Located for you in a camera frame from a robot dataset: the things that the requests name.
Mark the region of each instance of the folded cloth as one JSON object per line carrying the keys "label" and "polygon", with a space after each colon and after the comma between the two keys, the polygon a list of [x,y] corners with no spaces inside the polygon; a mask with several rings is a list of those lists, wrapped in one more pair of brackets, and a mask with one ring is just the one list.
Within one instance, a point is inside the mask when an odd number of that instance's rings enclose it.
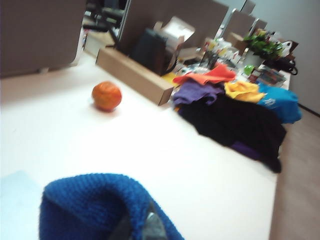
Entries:
{"label": "folded cloth", "polygon": [[273,111],[283,124],[299,121],[302,113],[298,106],[298,97],[292,91],[258,83],[259,92],[266,93],[257,104]]}
{"label": "folded cloth", "polygon": [[225,82],[224,90],[225,94],[232,99],[254,104],[265,96],[264,93],[259,92],[257,84],[246,81],[236,81],[234,83]]}
{"label": "folded cloth", "polygon": [[212,105],[200,99],[181,105],[178,113],[193,124],[199,134],[224,146],[239,141],[255,150],[259,160],[272,171],[281,172],[278,155],[286,130],[269,109],[219,95]]}
{"label": "folded cloth", "polygon": [[229,82],[235,80],[236,73],[232,70],[229,70],[226,64],[220,63],[217,67],[207,73],[187,73],[183,76],[177,76],[175,79],[173,79],[173,82],[176,84],[183,84],[188,79],[193,79],[201,85],[204,85],[207,82],[216,84],[219,82]]}
{"label": "folded cloth", "polygon": [[132,239],[141,240],[150,204],[164,225],[167,239],[183,240],[144,187],[127,176],[96,173],[59,179],[44,188],[39,239],[107,240],[129,215]]}
{"label": "folded cloth", "polygon": [[179,104],[191,104],[194,101],[204,98],[207,105],[211,105],[217,99],[218,94],[224,94],[223,84],[207,83],[201,85],[193,79],[188,79],[173,95],[173,103],[175,106]]}

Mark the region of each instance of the blue t-shirt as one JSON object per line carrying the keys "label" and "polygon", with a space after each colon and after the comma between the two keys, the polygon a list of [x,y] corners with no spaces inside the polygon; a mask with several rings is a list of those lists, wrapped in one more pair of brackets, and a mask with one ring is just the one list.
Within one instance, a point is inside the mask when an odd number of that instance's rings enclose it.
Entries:
{"label": "blue t-shirt", "polygon": [[292,91],[258,83],[259,92],[266,95],[257,103],[272,110],[283,124],[293,124],[302,117],[298,97]]}

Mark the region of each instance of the green plant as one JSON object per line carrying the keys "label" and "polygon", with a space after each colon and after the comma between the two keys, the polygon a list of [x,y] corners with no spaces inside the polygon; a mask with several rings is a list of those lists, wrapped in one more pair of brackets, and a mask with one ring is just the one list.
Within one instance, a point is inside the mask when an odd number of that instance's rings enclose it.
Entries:
{"label": "green plant", "polygon": [[262,59],[277,59],[283,50],[282,43],[271,42],[266,39],[266,35],[246,36],[243,40],[248,43],[253,55],[258,55]]}

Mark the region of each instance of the yellow cloth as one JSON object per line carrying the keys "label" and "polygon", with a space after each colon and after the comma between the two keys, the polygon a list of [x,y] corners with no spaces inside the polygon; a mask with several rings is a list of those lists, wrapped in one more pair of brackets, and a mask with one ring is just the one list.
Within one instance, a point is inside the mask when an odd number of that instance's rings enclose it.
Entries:
{"label": "yellow cloth", "polygon": [[163,75],[162,78],[166,80],[168,83],[172,84],[175,88],[179,86],[179,84],[173,82],[173,80],[177,77],[173,72],[169,72],[166,75]]}
{"label": "yellow cloth", "polygon": [[259,92],[259,86],[254,83],[246,81],[236,81],[235,83],[225,82],[224,83],[225,94],[236,100],[257,103],[266,94]]}

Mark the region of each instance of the potted plant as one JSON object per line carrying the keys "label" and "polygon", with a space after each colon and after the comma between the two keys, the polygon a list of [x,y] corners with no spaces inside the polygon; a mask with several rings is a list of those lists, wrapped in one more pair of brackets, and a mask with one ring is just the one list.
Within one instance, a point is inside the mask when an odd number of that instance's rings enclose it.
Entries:
{"label": "potted plant", "polygon": [[282,43],[270,41],[266,31],[246,36],[243,40],[247,42],[247,47],[249,48],[243,61],[245,65],[250,64],[259,67],[264,60],[276,60],[279,58],[283,50]]}

